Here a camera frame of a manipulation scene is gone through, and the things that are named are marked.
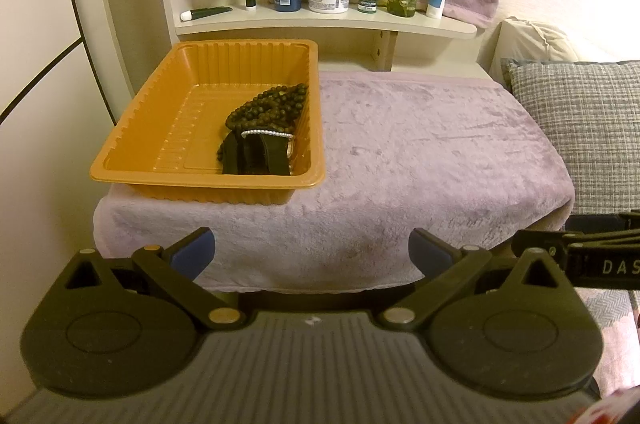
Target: corner shelf unit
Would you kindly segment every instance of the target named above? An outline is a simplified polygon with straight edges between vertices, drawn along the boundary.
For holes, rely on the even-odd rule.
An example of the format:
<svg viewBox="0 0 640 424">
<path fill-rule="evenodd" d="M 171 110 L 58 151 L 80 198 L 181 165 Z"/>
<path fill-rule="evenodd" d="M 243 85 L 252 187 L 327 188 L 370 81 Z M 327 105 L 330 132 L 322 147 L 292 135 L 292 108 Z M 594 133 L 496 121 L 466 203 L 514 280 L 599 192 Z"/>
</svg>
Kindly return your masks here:
<svg viewBox="0 0 640 424">
<path fill-rule="evenodd" d="M 248 37 L 262 38 L 266 31 L 278 38 L 299 38 L 301 30 L 306 38 L 316 40 L 319 44 L 321 59 L 330 61 L 330 67 L 336 68 L 335 61 L 344 61 L 345 69 L 352 69 L 354 64 L 359 65 L 363 56 L 370 60 L 370 68 L 373 70 L 391 70 L 395 56 L 400 57 L 414 55 L 401 54 L 402 47 L 411 45 L 405 43 L 408 37 L 420 37 L 420 43 L 413 45 L 425 46 L 434 45 L 443 48 L 445 45 L 436 40 L 449 39 L 451 41 L 467 40 L 467 44 L 461 47 L 469 47 L 477 55 L 476 27 L 452 18 L 442 18 L 433 20 L 425 16 L 424 13 L 416 13 L 413 18 L 400 18 L 386 12 L 385 8 L 378 8 L 375 14 L 365 14 L 358 12 L 356 6 L 350 6 L 349 11 L 343 14 L 319 14 L 310 11 L 306 4 L 303 9 L 295 13 L 279 13 L 274 10 L 268 0 L 257 0 L 257 11 L 248 12 L 244 9 L 244 0 L 163 0 L 169 35 L 172 43 L 181 40 L 219 38 L 224 31 L 228 38 Z M 208 16 L 191 22 L 181 22 L 180 13 L 196 8 L 208 8 L 214 6 L 231 6 L 233 11 L 228 13 Z M 396 51 L 396 40 L 398 36 L 403 37 L 402 43 L 398 44 Z M 328 54 L 339 45 L 340 54 Z M 464 51 L 454 51 L 457 55 Z M 429 50 L 422 55 L 425 60 L 425 70 L 433 68 L 435 59 L 440 58 L 439 53 L 434 54 Z M 468 59 L 465 53 L 465 64 L 476 65 Z M 486 77 L 484 71 L 478 66 L 471 74 L 478 77 Z"/>
</svg>

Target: green tube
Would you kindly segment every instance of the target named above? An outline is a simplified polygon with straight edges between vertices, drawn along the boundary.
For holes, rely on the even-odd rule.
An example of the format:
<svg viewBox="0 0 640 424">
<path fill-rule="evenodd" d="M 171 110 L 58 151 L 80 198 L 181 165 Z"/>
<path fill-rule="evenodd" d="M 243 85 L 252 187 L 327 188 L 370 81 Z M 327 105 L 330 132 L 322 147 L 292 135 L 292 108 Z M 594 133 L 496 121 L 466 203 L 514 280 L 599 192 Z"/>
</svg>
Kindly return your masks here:
<svg viewBox="0 0 640 424">
<path fill-rule="evenodd" d="M 213 14 L 226 13 L 227 11 L 231 11 L 230 7 L 220 7 L 220 8 L 203 8 L 199 10 L 190 10 L 185 11 L 180 14 L 180 20 L 182 22 L 188 22 L 190 20 L 197 20 L 198 18 L 204 18 L 205 16 L 211 16 Z"/>
</svg>

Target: cushion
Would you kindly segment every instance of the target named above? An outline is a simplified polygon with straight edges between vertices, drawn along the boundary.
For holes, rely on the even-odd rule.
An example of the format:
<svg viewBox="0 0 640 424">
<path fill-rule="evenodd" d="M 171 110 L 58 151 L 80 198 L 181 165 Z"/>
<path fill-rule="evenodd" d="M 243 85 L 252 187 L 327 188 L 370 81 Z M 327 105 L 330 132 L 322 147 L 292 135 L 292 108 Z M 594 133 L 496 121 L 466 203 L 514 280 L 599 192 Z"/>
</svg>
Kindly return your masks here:
<svg viewBox="0 0 640 424">
<path fill-rule="evenodd" d="M 503 61 L 513 94 L 554 145 L 574 213 L 640 207 L 640 61 Z"/>
<path fill-rule="evenodd" d="M 502 73 L 503 58 L 527 61 L 578 61 L 567 34 L 559 27 L 545 22 L 520 20 L 511 16 L 500 23 L 494 60 L 489 75 L 510 88 L 508 76 Z"/>
</svg>

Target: black strap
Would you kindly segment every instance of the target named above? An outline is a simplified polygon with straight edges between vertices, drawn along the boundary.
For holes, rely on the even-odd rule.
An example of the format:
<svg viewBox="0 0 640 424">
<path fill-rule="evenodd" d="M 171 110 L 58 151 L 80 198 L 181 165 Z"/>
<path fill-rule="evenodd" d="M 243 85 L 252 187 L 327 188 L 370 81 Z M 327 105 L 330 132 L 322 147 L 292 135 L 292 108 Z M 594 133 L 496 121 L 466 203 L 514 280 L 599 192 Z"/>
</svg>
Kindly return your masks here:
<svg viewBox="0 0 640 424">
<path fill-rule="evenodd" d="M 571 215 L 564 227 L 567 231 L 580 231 L 585 234 L 640 229 L 640 210 L 633 209 L 623 213 Z"/>
<path fill-rule="evenodd" d="M 231 175 L 290 175 L 286 137 L 232 131 L 223 144 L 222 173 Z"/>
</svg>

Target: round black disc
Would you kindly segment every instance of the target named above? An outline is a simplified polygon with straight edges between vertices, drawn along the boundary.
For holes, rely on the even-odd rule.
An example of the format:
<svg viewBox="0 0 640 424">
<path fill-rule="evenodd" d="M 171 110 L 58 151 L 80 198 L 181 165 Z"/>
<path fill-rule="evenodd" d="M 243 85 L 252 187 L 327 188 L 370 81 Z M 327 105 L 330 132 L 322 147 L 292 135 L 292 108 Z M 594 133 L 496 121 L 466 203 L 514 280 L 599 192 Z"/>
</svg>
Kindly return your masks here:
<svg viewBox="0 0 640 424">
<path fill-rule="evenodd" d="M 545 398 L 583 385 L 602 353 L 596 325 L 572 306 L 500 292 L 464 298 L 439 312 L 427 337 L 447 369 L 476 390 Z"/>
<path fill-rule="evenodd" d="M 64 303 L 38 309 L 21 343 L 37 384 L 112 397 L 154 386 L 184 366 L 197 338 L 185 312 L 151 296 L 101 291 L 70 290 Z"/>
</svg>

